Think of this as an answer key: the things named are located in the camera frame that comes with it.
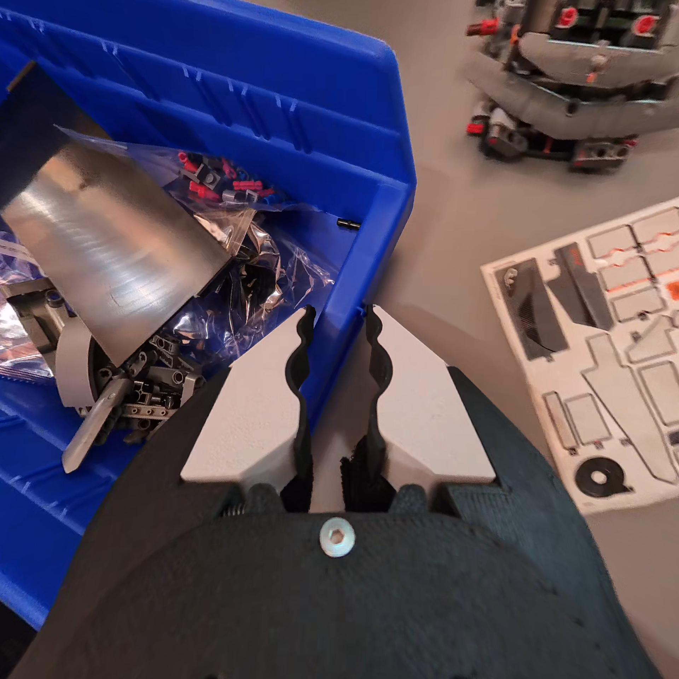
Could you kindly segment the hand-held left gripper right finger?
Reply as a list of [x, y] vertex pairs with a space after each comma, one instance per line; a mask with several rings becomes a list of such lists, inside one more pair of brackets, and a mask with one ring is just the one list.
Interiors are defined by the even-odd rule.
[[367, 307], [365, 334], [377, 391], [366, 434], [341, 461], [344, 505], [390, 506], [406, 486], [431, 502], [445, 483], [494, 483], [447, 363], [377, 305]]

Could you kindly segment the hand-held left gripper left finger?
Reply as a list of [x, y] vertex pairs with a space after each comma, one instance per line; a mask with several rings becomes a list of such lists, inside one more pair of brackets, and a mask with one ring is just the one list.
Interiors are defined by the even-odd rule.
[[312, 476], [301, 385], [316, 310], [301, 308], [235, 360], [181, 470], [188, 483], [227, 482], [281, 492]]

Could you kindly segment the blue plastic bin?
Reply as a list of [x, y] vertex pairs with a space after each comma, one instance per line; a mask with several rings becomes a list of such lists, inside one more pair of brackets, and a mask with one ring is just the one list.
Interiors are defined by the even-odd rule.
[[[234, 159], [361, 223], [317, 312], [301, 392], [314, 429], [412, 212], [396, 56], [382, 41], [240, 1], [2, 1], [1, 89], [35, 61], [113, 138]], [[83, 531], [137, 449], [65, 475], [78, 425], [52, 385], [1, 379], [1, 602], [39, 630]]]

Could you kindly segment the large lego vehicle model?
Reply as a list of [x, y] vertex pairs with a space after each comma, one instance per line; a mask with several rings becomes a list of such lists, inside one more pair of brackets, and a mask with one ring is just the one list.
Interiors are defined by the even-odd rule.
[[641, 137], [678, 129], [677, 1], [476, 1], [466, 126], [487, 156], [623, 165]]

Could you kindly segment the pile of dark lego beams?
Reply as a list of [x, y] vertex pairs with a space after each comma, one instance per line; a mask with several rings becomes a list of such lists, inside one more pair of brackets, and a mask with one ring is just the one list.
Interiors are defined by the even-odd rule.
[[91, 377], [100, 395], [117, 377], [132, 385], [122, 402], [108, 415], [95, 438], [103, 445], [116, 429], [126, 430], [124, 442], [141, 444], [205, 383], [202, 366], [182, 352], [182, 343], [166, 333], [155, 333], [121, 367], [116, 368], [98, 344], [94, 344]]

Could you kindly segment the grey lego blade piece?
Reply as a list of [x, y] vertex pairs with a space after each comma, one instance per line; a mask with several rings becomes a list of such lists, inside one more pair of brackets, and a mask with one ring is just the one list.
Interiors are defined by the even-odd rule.
[[133, 386], [133, 381], [125, 377], [116, 377], [109, 381], [98, 400], [92, 406], [63, 452], [62, 465], [66, 474], [76, 471], [83, 459], [94, 445], [106, 420], [116, 407], [122, 404]]

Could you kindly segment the grey curved lego piece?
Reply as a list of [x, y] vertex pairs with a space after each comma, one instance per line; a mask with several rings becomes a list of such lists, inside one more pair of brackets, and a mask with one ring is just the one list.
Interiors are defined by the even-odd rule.
[[123, 371], [113, 366], [83, 321], [73, 317], [58, 339], [54, 375], [63, 405], [85, 418], [107, 384]]

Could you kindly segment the lego sticker sheet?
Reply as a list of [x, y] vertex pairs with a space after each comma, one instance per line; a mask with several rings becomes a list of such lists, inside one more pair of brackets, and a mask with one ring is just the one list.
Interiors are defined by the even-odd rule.
[[678, 198], [481, 268], [584, 515], [678, 497]]

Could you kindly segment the clear bag of dark pieces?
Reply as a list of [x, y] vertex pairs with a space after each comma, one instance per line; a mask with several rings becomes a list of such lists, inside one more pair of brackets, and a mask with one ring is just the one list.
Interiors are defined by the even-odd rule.
[[296, 310], [323, 309], [344, 251], [332, 215], [310, 209], [259, 213], [234, 262], [190, 318], [191, 353], [212, 375], [240, 358]]

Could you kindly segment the silver glossy sheet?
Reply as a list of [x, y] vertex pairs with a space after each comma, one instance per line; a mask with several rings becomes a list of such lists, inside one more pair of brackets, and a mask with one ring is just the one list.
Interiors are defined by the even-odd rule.
[[1, 218], [119, 367], [230, 256], [130, 157], [64, 132]]

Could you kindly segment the clear red-striped plastic bag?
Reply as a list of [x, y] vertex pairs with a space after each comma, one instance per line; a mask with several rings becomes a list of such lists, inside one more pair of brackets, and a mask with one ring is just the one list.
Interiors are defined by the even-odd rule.
[[[35, 258], [2, 221], [1, 285], [25, 283], [42, 276]], [[54, 381], [51, 369], [4, 293], [1, 293], [1, 377], [40, 385]]]

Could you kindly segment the dark cardboard sheet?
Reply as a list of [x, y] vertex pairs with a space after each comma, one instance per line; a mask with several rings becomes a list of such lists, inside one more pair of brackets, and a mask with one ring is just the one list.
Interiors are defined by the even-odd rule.
[[29, 62], [5, 93], [1, 102], [1, 209], [68, 143], [64, 130], [111, 139], [36, 62]]

